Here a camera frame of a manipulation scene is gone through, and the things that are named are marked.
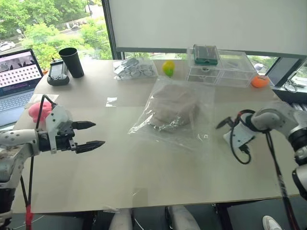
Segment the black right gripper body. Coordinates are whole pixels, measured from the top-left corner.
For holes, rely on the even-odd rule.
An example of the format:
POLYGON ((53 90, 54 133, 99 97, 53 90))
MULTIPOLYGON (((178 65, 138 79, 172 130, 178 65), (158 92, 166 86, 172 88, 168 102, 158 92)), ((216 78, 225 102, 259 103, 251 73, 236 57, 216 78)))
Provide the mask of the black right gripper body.
POLYGON ((228 123, 229 123, 230 127, 237 126, 239 124, 239 122, 240 122, 240 114, 237 114, 237 116, 234 119, 232 119, 232 117, 229 117, 228 123))

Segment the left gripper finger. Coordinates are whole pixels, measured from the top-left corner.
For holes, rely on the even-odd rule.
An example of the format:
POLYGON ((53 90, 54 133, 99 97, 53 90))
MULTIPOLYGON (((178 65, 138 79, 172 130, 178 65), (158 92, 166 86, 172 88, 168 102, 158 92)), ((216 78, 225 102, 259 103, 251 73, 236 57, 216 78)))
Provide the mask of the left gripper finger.
POLYGON ((90 121, 76 121, 72 123, 72 129, 83 130, 94 127, 96 123, 90 121))
POLYGON ((77 154, 79 154, 79 153, 92 151, 96 148, 99 148, 100 146, 102 146, 104 144, 105 144, 105 141, 98 141, 98 140, 89 141, 89 142, 86 142, 85 144, 82 144, 82 145, 77 144, 75 152, 77 154))

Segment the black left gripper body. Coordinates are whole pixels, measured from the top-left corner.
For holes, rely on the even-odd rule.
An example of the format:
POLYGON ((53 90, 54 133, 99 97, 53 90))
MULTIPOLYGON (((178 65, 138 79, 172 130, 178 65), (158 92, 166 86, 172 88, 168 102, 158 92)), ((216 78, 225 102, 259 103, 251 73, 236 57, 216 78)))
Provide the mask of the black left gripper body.
POLYGON ((76 128, 75 122, 61 123, 56 134, 57 150, 76 151, 76 143, 73 138, 75 137, 74 128, 76 128))

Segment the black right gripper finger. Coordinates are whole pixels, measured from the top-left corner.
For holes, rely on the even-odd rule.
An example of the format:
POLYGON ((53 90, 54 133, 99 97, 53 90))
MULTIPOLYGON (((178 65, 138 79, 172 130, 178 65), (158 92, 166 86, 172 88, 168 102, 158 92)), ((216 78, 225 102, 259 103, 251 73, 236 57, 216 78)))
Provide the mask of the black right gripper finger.
POLYGON ((225 125, 228 125, 229 127, 231 127, 231 117, 227 117, 224 120, 222 120, 220 123, 218 123, 218 125, 216 126, 216 129, 220 129, 225 125))

